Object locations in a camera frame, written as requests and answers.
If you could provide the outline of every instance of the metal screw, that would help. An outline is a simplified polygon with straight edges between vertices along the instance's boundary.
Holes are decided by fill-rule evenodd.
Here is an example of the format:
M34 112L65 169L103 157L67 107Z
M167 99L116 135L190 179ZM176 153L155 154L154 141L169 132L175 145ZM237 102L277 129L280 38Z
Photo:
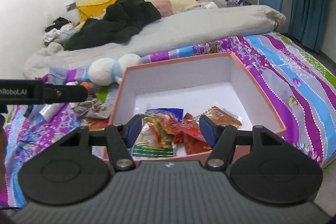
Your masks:
M208 161L208 165L213 168L221 167L224 165L224 161L220 159L211 159Z
M130 167L133 162L130 159L120 159L117 160L117 166L120 168Z

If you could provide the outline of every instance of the blue package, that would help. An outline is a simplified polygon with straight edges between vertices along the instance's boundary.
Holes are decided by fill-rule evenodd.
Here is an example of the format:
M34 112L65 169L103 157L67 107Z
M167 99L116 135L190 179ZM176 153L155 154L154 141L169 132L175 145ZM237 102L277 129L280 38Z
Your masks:
M147 114L171 114L175 117L177 122L182 122L183 119L183 109L181 108L151 108L146 110Z

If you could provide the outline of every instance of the white logo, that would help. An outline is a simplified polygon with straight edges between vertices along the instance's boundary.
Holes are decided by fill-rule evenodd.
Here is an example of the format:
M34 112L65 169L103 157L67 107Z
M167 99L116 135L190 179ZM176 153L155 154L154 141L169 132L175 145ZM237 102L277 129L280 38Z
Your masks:
M0 89L0 95L27 95L27 90L19 89L12 90L12 89Z
M168 168L171 168L171 167L174 166L174 164L172 162L170 162L170 163L166 164L165 166L168 167Z

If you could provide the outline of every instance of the pink box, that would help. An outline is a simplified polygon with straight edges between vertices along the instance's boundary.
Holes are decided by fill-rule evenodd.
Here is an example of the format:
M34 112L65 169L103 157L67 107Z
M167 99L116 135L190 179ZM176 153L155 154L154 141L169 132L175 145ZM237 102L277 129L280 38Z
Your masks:
M261 124L280 137L286 131L265 92L232 52L127 68L109 124L125 124L135 114L150 108L182 108L184 114L197 116L214 105L241 116L241 130ZM236 147L234 161L249 152L250 146ZM159 160L199 160L204 164L209 153L186 155L182 146L176 157ZM109 161L106 149L103 160Z

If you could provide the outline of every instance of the bed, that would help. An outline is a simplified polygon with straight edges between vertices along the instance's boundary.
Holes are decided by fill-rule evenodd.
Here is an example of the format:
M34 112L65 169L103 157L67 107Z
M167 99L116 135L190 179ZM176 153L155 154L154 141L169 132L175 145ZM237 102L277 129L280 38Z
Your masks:
M284 21L281 13L262 5L187 11L147 25L126 45L110 43L68 52L51 43L29 58L23 72L28 79L43 77L51 56L56 54L69 63L67 81L83 81L87 80L86 65L102 57L117 59L136 53L148 63L232 51L275 106L287 128L283 138L326 166L335 158L336 78L276 32ZM117 90L116 84L103 87L98 97L113 103ZM12 109L6 127L7 187L0 194L4 206L21 207L26 203L17 182L20 167L81 124L68 105L49 123L41 118L25 119L21 106ZM101 150L94 148L93 153L100 156Z

